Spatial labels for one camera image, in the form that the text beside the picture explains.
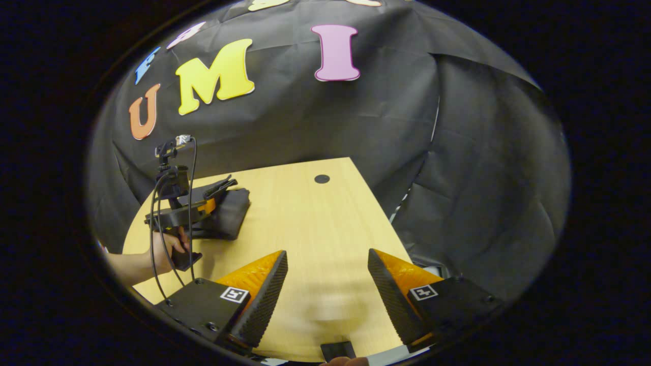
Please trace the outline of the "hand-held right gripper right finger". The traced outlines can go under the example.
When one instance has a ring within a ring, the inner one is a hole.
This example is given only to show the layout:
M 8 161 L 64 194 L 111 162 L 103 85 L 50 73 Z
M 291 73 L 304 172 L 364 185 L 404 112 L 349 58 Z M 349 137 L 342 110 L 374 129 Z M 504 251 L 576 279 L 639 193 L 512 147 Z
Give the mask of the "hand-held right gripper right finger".
M 368 271 L 398 337 L 411 351 L 444 348 L 486 326 L 505 302 L 463 276 L 441 278 L 377 249 Z

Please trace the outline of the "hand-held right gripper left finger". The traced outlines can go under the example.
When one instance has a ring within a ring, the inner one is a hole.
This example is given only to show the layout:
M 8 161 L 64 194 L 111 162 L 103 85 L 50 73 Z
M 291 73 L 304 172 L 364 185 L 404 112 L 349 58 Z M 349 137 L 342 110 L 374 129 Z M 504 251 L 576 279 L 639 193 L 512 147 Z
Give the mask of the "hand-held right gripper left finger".
M 287 252 L 279 250 L 219 280 L 196 278 L 155 307 L 210 343 L 249 356 L 267 330 L 287 272 Z

